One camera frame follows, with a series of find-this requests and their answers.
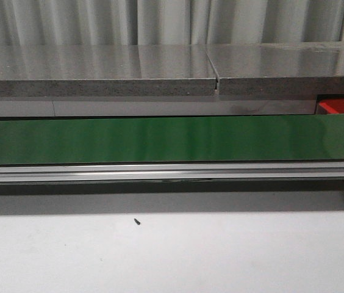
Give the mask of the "red plastic bin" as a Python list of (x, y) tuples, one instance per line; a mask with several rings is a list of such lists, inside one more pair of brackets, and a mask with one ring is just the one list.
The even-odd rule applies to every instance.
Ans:
[(318, 114), (344, 114), (344, 98), (326, 98), (317, 104)]

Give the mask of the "grey stone slab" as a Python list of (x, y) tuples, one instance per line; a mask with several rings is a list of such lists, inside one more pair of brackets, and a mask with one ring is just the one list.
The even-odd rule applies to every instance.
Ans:
[(221, 95), (344, 95), (344, 42), (209, 45)]
[(211, 96), (201, 45), (0, 46), (0, 97)]

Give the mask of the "green conveyor belt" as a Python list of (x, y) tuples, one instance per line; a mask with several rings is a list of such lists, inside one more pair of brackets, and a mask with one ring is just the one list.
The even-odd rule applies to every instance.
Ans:
[(344, 114), (0, 120), (0, 165), (344, 160)]

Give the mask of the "aluminium conveyor side rail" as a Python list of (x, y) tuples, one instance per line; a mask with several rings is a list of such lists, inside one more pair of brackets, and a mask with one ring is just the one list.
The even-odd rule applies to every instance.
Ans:
[(337, 178), (344, 162), (0, 166), (0, 183)]

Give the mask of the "grey stone slab left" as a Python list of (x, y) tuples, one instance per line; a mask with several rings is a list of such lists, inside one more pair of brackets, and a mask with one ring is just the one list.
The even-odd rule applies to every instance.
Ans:
[(0, 97), (211, 96), (201, 45), (0, 46)]

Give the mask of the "grey pleated curtain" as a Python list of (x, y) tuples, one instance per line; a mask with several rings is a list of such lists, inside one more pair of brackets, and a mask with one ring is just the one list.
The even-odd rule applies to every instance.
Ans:
[(339, 41), (344, 1), (0, 1), (0, 45)]

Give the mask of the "grey stone slab right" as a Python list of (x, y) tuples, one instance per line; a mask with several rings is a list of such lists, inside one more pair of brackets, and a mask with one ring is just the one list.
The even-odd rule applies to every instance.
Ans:
[(221, 95), (344, 95), (344, 42), (209, 45)]

